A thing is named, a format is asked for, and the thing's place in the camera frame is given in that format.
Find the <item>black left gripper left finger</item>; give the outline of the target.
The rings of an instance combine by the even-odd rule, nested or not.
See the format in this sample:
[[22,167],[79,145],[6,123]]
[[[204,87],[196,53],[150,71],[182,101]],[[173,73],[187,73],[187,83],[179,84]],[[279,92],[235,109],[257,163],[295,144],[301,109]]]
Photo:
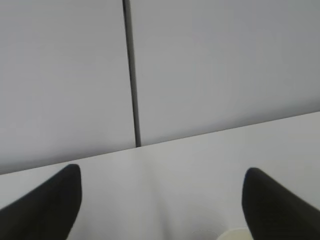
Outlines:
[[66,240],[82,203],[81,169],[69,164],[0,211],[2,240]]

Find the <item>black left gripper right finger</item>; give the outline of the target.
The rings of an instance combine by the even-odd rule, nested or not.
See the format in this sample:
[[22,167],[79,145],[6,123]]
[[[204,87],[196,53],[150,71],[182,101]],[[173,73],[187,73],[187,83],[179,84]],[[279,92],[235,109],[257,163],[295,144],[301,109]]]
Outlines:
[[255,240],[320,238],[320,211],[259,168],[245,173],[241,206]]

